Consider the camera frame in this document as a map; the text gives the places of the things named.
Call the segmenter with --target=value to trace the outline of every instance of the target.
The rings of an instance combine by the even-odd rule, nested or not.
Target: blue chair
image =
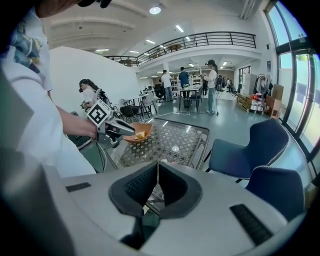
[[[258,166],[271,165],[286,149],[289,136],[277,120],[271,118],[255,123],[250,127],[250,142],[247,146],[216,139],[211,154],[210,170],[238,178],[249,180],[251,173]]]
[[[276,208],[288,221],[303,213],[304,188],[295,170],[259,166],[246,189]]]

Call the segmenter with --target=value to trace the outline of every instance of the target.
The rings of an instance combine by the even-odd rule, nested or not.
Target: balcony railing
[[[126,65],[130,63],[131,66],[140,66],[146,62],[170,54],[172,52],[181,51],[193,47],[201,46],[213,46],[213,45],[232,45],[232,46],[242,46],[249,48],[256,48],[255,34],[242,33],[242,32],[232,32],[232,31],[219,31],[219,32],[206,32],[197,33],[187,36],[182,36],[163,44],[160,44],[144,53],[138,57],[132,56],[107,56],[109,59],[118,61]],[[125,62],[124,60],[134,60],[133,62]]]
[[[115,62],[119,62],[120,64],[123,64],[127,67],[138,66],[137,57],[133,57],[133,56],[105,56],[105,57]]]

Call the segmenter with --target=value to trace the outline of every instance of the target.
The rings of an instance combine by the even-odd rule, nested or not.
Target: large window
[[[307,160],[313,160],[319,169],[319,56],[297,19],[280,1],[272,1],[265,12],[278,55],[277,84],[283,86],[280,120],[299,143]]]

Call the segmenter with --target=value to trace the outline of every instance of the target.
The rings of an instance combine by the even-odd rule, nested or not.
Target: blue shirt
[[[189,85],[189,76],[190,76],[189,73],[186,71],[182,71],[179,74],[179,79],[180,79],[182,88],[184,87],[184,85]]]

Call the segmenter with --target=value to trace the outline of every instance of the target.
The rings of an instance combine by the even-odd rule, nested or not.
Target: black vent
[[[230,207],[230,210],[255,245],[258,246],[272,237],[272,233],[244,204],[234,205]]]

